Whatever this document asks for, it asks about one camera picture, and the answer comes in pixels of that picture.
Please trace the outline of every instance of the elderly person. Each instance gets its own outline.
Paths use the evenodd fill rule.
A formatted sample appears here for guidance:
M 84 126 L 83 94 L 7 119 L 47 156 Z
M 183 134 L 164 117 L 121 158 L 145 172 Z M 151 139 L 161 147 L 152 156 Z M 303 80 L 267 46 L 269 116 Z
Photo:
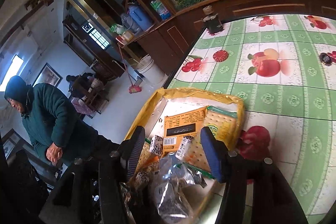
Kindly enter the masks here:
M 69 99 L 52 85 L 32 87 L 16 75 L 7 84 L 5 99 L 20 112 L 41 159 L 56 163 L 62 158 L 69 166 L 78 157 L 102 160 L 119 147 L 80 120 Z

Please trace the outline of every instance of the person's hand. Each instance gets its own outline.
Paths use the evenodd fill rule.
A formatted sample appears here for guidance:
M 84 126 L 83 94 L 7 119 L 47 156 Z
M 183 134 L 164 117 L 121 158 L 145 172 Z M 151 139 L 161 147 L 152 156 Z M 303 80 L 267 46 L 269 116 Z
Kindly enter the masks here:
M 63 155 L 63 151 L 61 147 L 57 147 L 54 143 L 52 143 L 47 149 L 46 157 L 51 162 L 56 163 Z

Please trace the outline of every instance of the green coat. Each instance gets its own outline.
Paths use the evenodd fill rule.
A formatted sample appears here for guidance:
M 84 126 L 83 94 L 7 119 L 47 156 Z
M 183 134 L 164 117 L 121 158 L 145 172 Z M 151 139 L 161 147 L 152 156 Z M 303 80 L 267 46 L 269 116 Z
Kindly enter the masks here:
M 72 103 L 59 89 L 37 84 L 28 93 L 28 99 L 31 111 L 22 116 L 22 123 L 39 158 L 46 159 L 46 150 L 53 142 L 62 147 L 62 160 L 68 166 L 75 158 L 91 154 L 98 131 L 79 119 Z

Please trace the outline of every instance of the blue plastic jug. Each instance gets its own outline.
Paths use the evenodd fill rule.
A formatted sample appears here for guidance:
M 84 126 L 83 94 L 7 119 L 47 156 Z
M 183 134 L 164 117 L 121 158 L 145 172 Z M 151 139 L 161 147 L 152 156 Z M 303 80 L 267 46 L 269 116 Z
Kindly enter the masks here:
M 152 26 L 151 19 L 139 6 L 130 6 L 129 15 L 135 20 L 136 23 L 138 23 L 143 31 L 147 30 L 150 26 Z

